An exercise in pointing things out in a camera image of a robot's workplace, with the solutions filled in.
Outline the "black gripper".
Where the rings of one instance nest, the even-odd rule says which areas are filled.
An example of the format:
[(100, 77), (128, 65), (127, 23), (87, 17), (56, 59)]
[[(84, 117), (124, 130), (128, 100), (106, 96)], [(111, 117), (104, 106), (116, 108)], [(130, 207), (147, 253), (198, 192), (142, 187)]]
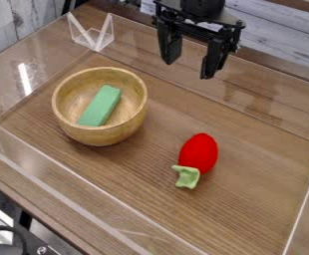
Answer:
[(222, 69), (227, 53), (238, 49), (245, 22), (225, 10), (225, 0), (154, 0), (161, 57), (171, 65), (181, 56), (182, 36), (207, 42), (203, 80)]

